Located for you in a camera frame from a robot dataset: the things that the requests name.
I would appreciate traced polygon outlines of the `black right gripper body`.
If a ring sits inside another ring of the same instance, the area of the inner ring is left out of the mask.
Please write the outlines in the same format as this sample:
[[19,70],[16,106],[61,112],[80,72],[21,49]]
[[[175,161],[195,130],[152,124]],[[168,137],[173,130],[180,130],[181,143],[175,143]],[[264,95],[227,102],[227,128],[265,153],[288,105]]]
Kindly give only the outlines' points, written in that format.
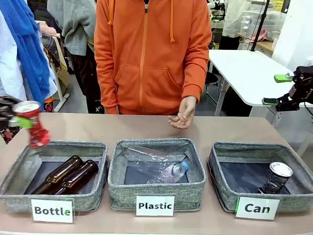
[[290,98],[298,103],[313,104],[313,65],[298,66],[293,74],[294,84],[289,91]]

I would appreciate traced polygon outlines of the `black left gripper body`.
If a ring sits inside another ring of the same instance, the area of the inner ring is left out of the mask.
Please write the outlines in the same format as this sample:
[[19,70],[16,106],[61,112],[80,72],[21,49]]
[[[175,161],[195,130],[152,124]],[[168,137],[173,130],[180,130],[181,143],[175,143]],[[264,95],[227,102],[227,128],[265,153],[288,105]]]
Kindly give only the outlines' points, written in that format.
[[19,124],[14,120],[15,112],[13,107],[21,100],[10,95],[0,96],[0,127],[18,127]]

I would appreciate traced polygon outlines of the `crushed red soda can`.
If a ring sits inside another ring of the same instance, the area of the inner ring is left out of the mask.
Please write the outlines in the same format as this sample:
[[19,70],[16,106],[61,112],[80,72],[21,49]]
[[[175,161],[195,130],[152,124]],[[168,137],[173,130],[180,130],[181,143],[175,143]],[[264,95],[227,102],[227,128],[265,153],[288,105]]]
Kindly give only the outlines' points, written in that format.
[[15,112],[15,116],[27,118],[32,121],[32,128],[27,129],[31,148],[41,148],[49,143],[49,132],[43,128],[39,119],[41,113],[39,102],[22,101],[13,107],[13,111]]

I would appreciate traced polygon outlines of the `brown glass bottle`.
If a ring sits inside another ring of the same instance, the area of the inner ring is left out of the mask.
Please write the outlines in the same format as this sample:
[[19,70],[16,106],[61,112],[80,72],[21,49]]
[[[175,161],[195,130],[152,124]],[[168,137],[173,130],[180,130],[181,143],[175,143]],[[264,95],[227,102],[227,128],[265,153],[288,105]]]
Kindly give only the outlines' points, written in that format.
[[63,180],[83,163],[83,160],[77,155],[70,157],[58,168],[50,172],[46,179],[31,194],[54,195],[61,187]]
[[61,183],[55,195],[76,194],[98,172],[96,162],[87,160],[81,167],[68,175]]

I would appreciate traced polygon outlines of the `crushed dark can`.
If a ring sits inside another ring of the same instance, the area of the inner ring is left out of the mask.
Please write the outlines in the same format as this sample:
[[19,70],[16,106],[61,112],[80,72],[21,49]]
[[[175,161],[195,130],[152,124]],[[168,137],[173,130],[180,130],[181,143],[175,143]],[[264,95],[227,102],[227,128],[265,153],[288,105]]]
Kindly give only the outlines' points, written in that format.
[[293,175],[293,170],[282,162],[272,162],[269,165],[269,174],[266,183],[259,187],[261,194],[281,194],[289,178]]

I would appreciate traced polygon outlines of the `clear plastic bottle blue cap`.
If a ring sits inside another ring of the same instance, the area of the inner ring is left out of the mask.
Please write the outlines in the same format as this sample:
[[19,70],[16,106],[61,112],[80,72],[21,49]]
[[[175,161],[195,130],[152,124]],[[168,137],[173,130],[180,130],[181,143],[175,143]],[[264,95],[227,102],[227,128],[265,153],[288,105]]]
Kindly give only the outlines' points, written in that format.
[[158,171],[152,179],[147,181],[147,184],[174,184],[185,175],[188,168],[186,161],[170,164]]

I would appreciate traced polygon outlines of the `grey fabric basket labelled Bottle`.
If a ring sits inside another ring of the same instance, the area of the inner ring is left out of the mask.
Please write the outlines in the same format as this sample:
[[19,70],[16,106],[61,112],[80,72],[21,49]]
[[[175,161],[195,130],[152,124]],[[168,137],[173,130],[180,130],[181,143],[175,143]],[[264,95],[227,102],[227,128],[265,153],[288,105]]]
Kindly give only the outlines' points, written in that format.
[[[26,146],[9,168],[0,183],[0,201],[12,213],[31,212],[31,199],[73,199],[77,212],[93,212],[98,209],[107,178],[108,147],[103,142],[51,141],[38,149]],[[33,195],[49,172],[70,157],[77,155],[83,161],[93,160],[98,173],[74,195]]]

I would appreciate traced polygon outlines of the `grey fabric basket labelled Can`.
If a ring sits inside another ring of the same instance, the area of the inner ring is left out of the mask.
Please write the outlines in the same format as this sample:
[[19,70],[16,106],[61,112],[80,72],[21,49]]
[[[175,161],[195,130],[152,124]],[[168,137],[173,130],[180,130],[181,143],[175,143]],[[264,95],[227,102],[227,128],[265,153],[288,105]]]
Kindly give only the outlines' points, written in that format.
[[[293,170],[281,194],[261,194],[272,162]],[[288,147],[281,144],[215,142],[207,159],[222,208],[235,212],[239,197],[280,200],[278,212],[305,212],[313,206],[313,172]]]

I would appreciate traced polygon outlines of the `white Can label sign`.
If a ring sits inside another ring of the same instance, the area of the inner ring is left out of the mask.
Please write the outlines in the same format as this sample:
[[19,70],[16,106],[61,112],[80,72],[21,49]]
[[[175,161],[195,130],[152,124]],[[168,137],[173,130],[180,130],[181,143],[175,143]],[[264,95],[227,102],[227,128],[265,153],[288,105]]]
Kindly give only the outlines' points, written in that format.
[[242,219],[274,220],[280,200],[239,197],[235,217]]

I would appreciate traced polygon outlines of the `grey fabric basket labelled Plastic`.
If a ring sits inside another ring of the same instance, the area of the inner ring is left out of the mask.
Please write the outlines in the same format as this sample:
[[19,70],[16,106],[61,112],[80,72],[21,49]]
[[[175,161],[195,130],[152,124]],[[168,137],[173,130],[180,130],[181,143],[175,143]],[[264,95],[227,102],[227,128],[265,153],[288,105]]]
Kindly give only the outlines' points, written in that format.
[[[126,158],[123,150],[140,146],[165,153],[169,161],[186,161],[188,171],[174,184],[135,184],[126,185]],[[206,181],[205,170],[194,143],[187,138],[121,140],[113,149],[109,168],[108,184],[113,210],[134,211],[137,196],[175,197],[174,211],[198,211]]]

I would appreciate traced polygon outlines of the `person's left hand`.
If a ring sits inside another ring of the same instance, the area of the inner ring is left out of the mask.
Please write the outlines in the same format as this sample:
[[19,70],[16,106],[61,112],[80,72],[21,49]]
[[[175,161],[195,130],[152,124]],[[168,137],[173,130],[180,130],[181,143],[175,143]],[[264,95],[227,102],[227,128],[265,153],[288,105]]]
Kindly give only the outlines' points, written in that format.
[[197,99],[193,96],[183,98],[177,115],[168,117],[169,124],[177,129],[188,129],[194,119],[196,104]]

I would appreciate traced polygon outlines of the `white hanging cloth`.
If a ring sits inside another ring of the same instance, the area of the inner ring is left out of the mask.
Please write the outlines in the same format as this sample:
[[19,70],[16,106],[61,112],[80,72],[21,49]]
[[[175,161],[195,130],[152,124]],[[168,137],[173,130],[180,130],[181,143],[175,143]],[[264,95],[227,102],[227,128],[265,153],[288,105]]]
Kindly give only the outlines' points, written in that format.
[[[49,65],[48,68],[50,72],[49,94],[46,98],[53,96],[57,91],[56,84],[54,83],[54,73]],[[0,96],[6,94],[22,101],[28,99],[34,100],[22,65],[17,56],[16,42],[8,28],[2,12],[0,11]]]

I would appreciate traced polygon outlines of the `white background table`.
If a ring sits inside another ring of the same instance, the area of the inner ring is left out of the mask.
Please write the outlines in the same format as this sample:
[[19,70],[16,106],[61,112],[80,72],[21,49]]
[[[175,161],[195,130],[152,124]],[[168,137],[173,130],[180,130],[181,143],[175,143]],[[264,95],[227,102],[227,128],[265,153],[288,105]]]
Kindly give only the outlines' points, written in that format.
[[213,49],[209,59],[223,77],[215,116],[220,115],[227,86],[252,107],[262,107],[264,97],[278,98],[291,89],[291,82],[277,83],[274,76],[292,71],[259,51]]

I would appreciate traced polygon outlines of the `black stand pole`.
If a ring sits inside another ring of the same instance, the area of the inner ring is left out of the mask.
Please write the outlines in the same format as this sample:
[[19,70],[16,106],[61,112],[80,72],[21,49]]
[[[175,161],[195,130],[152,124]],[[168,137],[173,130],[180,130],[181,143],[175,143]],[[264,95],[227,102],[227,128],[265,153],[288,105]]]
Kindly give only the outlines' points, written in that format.
[[263,10],[263,13],[262,13],[262,16],[261,16],[261,20],[260,20],[260,23],[259,23],[259,27],[258,27],[257,33],[255,35],[255,39],[254,39],[254,42],[253,42],[253,45],[252,45],[250,51],[255,51],[255,48],[256,48],[256,45],[257,45],[257,42],[258,42],[261,30],[262,30],[262,27],[263,27],[264,20],[265,20],[266,15],[267,15],[267,10],[268,10],[269,3],[270,3],[270,0],[267,0],[266,4],[265,4],[265,7],[264,7],[264,10]]

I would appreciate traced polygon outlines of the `blue hanging cloth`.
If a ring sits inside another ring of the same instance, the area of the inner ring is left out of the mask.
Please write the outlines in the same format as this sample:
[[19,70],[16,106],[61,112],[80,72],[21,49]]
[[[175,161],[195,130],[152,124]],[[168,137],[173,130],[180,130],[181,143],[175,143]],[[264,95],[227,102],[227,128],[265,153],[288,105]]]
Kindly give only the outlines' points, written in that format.
[[0,0],[0,11],[16,42],[17,56],[33,98],[43,106],[49,94],[50,72],[34,15],[24,0]]

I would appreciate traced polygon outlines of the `black round stool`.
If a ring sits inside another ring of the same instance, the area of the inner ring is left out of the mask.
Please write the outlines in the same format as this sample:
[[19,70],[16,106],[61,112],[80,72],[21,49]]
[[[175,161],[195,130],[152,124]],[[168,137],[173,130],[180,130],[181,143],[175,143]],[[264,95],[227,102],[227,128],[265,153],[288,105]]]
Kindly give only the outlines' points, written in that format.
[[212,94],[207,90],[208,87],[213,86],[216,87],[216,97],[219,97],[219,88],[220,88],[220,83],[219,83],[219,78],[217,77],[216,74],[213,74],[211,72],[206,73],[206,79],[205,79],[205,86],[204,86],[204,92],[205,94],[215,103],[217,104],[218,101]]

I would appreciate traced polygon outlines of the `brown patterned fabric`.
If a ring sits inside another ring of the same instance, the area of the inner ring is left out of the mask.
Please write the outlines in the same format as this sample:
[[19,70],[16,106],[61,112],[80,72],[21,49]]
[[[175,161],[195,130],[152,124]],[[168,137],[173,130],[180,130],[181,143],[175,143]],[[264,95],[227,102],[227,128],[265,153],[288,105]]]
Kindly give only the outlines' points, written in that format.
[[54,64],[57,70],[66,69],[66,63],[61,61],[62,53],[59,53],[57,43],[55,39],[50,36],[43,34],[41,38],[41,42],[44,46],[44,51],[49,58],[49,61]]

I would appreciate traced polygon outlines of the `background person in white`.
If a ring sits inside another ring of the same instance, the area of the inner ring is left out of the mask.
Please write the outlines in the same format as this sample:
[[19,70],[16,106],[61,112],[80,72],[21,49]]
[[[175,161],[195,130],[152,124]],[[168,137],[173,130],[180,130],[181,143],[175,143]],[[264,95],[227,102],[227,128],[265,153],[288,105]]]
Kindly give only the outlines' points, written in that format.
[[241,29],[241,20],[247,8],[247,0],[225,0],[225,17],[219,50],[237,50]]

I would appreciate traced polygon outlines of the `black hanging trousers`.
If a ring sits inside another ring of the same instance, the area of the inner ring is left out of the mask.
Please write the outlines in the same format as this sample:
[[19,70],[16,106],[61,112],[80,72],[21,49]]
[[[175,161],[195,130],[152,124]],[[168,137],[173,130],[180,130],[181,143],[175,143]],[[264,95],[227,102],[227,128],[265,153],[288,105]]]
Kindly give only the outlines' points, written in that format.
[[86,97],[89,114],[104,114],[101,104],[101,93],[97,79],[94,52],[87,48],[86,55],[72,55],[71,62],[79,87]]

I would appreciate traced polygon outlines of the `white Bottle label sign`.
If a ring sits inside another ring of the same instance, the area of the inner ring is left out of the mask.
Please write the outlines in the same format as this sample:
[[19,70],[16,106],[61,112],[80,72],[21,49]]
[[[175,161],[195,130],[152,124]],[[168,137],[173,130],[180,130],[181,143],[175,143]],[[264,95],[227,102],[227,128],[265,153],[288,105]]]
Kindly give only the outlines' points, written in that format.
[[72,224],[75,221],[73,199],[31,199],[31,209],[35,222]]

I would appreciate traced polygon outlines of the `grey hanging garment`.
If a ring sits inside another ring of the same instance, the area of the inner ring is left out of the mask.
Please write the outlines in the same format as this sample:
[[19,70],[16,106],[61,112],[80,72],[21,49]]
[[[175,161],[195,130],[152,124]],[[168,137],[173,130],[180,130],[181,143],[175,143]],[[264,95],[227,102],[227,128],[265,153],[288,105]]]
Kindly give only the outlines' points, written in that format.
[[47,10],[62,30],[67,50],[85,56],[93,43],[96,23],[95,0],[47,0]]

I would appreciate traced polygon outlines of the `person in orange hoodie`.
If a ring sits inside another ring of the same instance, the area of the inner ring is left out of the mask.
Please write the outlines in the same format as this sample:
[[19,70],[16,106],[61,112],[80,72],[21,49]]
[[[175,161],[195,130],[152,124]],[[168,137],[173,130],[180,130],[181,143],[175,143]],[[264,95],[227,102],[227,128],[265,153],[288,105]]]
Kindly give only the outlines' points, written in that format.
[[206,0],[97,0],[94,33],[104,108],[171,115],[204,89],[212,39]]

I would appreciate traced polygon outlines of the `white Plastic label sign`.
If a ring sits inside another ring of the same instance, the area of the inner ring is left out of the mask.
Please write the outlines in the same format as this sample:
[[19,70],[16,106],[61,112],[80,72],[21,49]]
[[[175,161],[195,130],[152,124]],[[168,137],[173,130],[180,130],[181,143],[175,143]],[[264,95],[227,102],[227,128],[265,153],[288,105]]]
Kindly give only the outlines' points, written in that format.
[[175,197],[163,196],[137,196],[136,216],[143,217],[171,217],[174,215]]

